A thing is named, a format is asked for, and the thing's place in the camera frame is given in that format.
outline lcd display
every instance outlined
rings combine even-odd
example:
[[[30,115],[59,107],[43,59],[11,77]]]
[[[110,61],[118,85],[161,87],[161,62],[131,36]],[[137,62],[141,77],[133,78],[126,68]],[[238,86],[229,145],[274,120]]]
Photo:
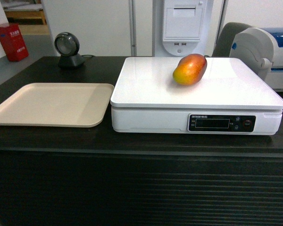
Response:
[[[229,119],[196,119],[196,128],[228,128]]]

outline printer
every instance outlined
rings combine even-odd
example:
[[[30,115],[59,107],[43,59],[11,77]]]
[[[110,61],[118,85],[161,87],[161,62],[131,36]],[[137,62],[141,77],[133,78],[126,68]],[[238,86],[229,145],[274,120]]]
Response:
[[[247,28],[235,36],[229,57],[243,61],[275,91],[283,91],[283,28]]]

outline black counter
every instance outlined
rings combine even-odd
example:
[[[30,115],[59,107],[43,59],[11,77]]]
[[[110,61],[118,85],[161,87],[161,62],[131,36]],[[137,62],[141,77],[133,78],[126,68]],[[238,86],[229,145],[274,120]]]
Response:
[[[62,70],[43,57],[0,86],[115,85],[125,57]],[[0,126],[0,221],[14,225],[281,225],[283,118],[273,136]]]

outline digital scale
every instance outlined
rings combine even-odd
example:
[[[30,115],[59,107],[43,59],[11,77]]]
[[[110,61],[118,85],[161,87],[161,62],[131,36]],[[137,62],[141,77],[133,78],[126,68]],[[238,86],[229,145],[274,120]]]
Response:
[[[273,135],[283,99],[241,60],[207,58],[191,86],[172,77],[180,57],[130,57],[111,97],[117,132]]]

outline red-yellow mango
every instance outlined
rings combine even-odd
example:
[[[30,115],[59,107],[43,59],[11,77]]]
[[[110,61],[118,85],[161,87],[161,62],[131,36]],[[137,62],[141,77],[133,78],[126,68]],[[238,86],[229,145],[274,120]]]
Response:
[[[193,85],[201,80],[207,65],[203,55],[189,54],[179,61],[173,72],[173,79],[181,85]]]

